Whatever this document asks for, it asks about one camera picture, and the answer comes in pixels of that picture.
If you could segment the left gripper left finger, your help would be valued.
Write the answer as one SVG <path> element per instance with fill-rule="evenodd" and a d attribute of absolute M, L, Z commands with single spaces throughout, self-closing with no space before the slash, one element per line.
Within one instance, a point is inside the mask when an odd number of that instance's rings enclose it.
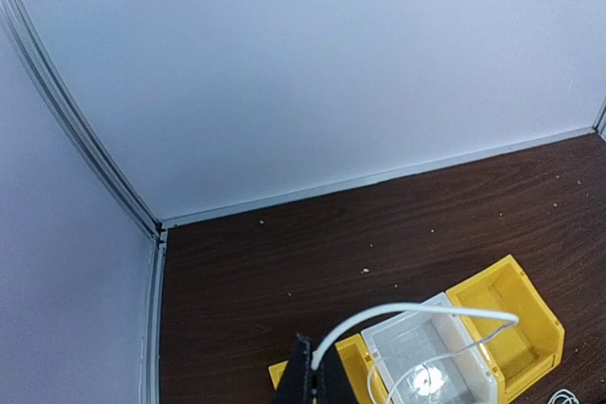
<path fill-rule="evenodd" d="M 312 403 L 312 341 L 298 336 L 274 394 L 273 404 Z"/>

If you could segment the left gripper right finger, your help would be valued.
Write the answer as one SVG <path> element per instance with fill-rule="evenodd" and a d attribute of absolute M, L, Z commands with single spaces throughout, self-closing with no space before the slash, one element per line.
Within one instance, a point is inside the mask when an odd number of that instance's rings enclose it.
<path fill-rule="evenodd" d="M 358 402 L 334 345 L 321 359 L 316 378 L 317 403 L 354 404 Z"/>

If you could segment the yellow bin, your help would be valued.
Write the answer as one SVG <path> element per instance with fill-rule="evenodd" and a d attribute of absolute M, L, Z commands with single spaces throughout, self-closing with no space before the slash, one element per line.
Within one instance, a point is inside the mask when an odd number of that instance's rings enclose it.
<path fill-rule="evenodd" d="M 498 401 L 510 403 L 560 363 L 565 330 L 512 255 L 446 290 L 456 307 L 516 315 L 519 322 L 479 350 L 498 383 Z"/>
<path fill-rule="evenodd" d="M 387 391 L 363 338 L 355 334 L 335 344 L 353 393 L 360 403 L 384 403 Z"/>

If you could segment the white translucent bin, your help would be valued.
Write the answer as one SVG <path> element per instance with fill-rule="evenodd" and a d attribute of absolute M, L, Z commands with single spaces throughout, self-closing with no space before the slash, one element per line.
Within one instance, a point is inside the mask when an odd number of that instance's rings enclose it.
<path fill-rule="evenodd" d="M 518 322 L 506 312 L 455 307 L 440 293 L 361 336 L 384 403 L 497 403 L 498 383 L 479 347 Z"/>

